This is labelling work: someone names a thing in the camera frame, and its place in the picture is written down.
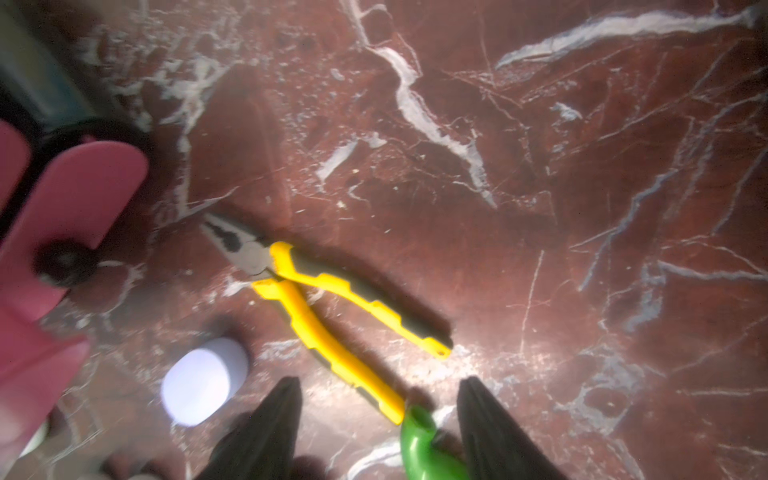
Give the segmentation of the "black drawer cabinet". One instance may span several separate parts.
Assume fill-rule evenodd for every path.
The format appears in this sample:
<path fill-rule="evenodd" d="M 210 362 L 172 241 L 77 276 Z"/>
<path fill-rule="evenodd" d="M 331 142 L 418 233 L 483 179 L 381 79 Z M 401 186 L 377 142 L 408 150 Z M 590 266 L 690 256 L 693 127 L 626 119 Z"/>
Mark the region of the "black drawer cabinet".
<path fill-rule="evenodd" d="M 148 135 L 32 1 L 1 3 L 1 115 L 41 157 L 87 139 L 150 151 Z"/>

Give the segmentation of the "pink drawer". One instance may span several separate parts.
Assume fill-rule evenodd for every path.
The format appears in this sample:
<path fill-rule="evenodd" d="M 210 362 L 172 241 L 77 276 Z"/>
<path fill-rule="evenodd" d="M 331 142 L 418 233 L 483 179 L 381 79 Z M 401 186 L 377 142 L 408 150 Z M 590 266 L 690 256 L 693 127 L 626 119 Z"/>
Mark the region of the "pink drawer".
<path fill-rule="evenodd" d="M 57 339 L 1 309 L 1 476 L 5 477 L 89 356 L 86 337 Z"/>
<path fill-rule="evenodd" d="M 148 166 L 142 150 L 117 141 L 84 143 L 54 157 L 1 242 L 1 312 L 27 322 L 50 312 L 67 289 L 37 277 L 36 254 L 56 240 L 98 247 Z"/>
<path fill-rule="evenodd" d="M 24 175 L 31 158 L 24 135 L 11 123 L 0 121 L 0 208 L 4 210 Z"/>

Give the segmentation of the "purple round earphone case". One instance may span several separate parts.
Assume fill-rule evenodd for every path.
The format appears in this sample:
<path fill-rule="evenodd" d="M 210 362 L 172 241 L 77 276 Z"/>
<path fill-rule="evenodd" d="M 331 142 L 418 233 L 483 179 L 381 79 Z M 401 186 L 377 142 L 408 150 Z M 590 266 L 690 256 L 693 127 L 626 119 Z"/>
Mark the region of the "purple round earphone case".
<path fill-rule="evenodd" d="M 250 357 L 240 342 L 221 337 L 189 351 L 166 373 L 161 401 L 170 418 L 194 427 L 211 417 L 245 383 Z"/>

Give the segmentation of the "green plastic toy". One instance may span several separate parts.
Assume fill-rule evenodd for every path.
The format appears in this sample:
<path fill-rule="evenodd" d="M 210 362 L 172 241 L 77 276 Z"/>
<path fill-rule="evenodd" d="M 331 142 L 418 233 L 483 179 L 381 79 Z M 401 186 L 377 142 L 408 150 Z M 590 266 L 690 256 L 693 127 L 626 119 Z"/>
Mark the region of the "green plastic toy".
<path fill-rule="evenodd" d="M 400 448 L 408 480 L 468 480 L 465 464 L 434 446 L 438 428 L 431 414 L 419 405 L 407 408 L 401 424 Z"/>

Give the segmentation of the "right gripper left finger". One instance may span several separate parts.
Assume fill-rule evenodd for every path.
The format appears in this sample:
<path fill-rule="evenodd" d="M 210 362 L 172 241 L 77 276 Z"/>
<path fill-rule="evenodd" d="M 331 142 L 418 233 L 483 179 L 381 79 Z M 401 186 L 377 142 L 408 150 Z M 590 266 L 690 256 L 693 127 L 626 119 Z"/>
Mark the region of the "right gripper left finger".
<path fill-rule="evenodd" d="M 287 479 L 302 412 L 300 380 L 284 377 L 242 425 L 219 442 L 199 479 Z"/>

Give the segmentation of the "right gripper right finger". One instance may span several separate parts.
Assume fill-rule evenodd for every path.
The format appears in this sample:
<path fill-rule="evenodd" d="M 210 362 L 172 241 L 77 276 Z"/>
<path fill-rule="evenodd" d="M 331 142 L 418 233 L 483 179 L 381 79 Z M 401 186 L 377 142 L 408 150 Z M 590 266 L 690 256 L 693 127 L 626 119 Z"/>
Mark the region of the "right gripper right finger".
<path fill-rule="evenodd" d="M 564 479 L 556 467 L 475 376 L 459 383 L 457 412 L 471 479 Z"/>

